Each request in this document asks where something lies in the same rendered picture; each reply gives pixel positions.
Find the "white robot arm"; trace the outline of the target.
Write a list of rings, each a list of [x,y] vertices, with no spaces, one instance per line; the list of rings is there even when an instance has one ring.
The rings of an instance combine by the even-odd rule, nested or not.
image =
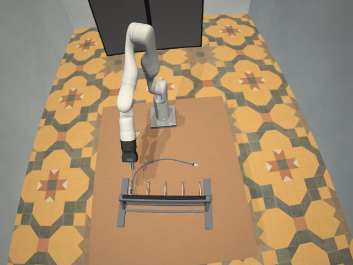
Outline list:
[[[141,66],[145,73],[148,90],[151,94],[154,94],[153,102],[156,118],[159,121],[169,119],[167,82],[166,80],[155,79],[161,67],[153,27],[148,24],[131,23],[126,33],[124,71],[116,102],[117,109],[120,111],[119,127],[122,131],[135,128],[133,95],[138,81],[138,67],[134,55],[135,44],[146,48],[146,52],[141,58]]]

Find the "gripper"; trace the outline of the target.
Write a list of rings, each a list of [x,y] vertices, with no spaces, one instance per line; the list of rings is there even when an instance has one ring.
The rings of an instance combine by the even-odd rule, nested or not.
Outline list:
[[[131,171],[134,171],[134,163],[138,161],[138,154],[136,152],[136,136],[139,135],[140,131],[135,131],[135,129],[129,131],[120,130],[122,162],[130,163]]]

